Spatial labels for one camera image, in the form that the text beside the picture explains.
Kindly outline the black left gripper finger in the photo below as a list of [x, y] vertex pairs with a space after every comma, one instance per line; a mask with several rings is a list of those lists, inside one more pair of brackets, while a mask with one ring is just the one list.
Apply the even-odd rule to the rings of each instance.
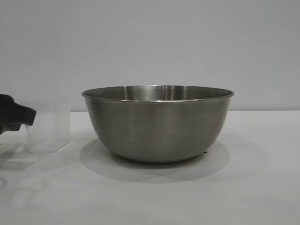
[[0, 95], [0, 124], [20, 123], [32, 126], [37, 112], [17, 104], [10, 95]]
[[21, 123], [2, 123], [0, 125], [0, 134], [10, 131], [19, 131], [21, 129], [21, 126]]

